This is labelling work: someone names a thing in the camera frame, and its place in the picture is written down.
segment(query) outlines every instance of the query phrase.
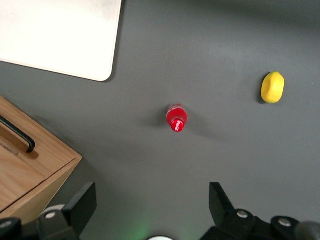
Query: yellow lemon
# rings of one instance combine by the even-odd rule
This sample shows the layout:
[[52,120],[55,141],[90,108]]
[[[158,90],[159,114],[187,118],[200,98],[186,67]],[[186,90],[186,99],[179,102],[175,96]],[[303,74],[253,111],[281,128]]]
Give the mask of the yellow lemon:
[[261,97],[268,104],[279,102],[285,88],[285,79],[277,71],[269,73],[263,80]]

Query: white circular light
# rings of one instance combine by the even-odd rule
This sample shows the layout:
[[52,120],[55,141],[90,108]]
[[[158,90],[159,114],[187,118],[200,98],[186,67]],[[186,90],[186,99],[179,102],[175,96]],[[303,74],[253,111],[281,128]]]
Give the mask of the white circular light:
[[149,240],[172,240],[172,239],[165,236],[155,236],[153,238],[150,238]]

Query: yellow toy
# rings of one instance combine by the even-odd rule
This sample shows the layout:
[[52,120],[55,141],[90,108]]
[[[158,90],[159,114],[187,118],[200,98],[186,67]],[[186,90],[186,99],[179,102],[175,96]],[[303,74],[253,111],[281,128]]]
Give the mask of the yellow toy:
[[285,79],[277,71],[269,73],[263,80],[261,97],[268,104],[279,102],[285,88]]

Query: gray table surface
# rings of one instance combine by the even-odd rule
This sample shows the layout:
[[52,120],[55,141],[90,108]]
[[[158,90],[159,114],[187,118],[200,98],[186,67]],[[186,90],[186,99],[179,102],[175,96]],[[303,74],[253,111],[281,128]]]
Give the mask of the gray table surface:
[[[319,12],[315,0],[125,1],[106,82],[1,62],[0,94],[83,156],[51,205],[96,182],[83,240],[198,240],[220,182],[262,220],[320,222]],[[272,71],[283,98],[262,104]],[[181,133],[165,120],[176,102]]]

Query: screw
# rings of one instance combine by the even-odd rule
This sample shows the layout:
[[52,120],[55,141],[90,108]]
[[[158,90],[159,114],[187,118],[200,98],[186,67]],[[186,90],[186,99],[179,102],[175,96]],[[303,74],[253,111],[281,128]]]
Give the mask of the screw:
[[291,222],[288,219],[280,218],[278,222],[284,227],[291,227]]
[[0,225],[0,229],[5,229],[6,227],[9,227],[12,224],[12,221],[5,221]]
[[246,219],[248,217],[248,213],[246,213],[245,211],[238,211],[236,213],[238,215],[238,217],[242,218],[242,219]]
[[55,215],[56,215],[55,212],[50,212],[50,213],[48,213],[47,215],[45,215],[45,218],[46,218],[46,219],[52,219]]

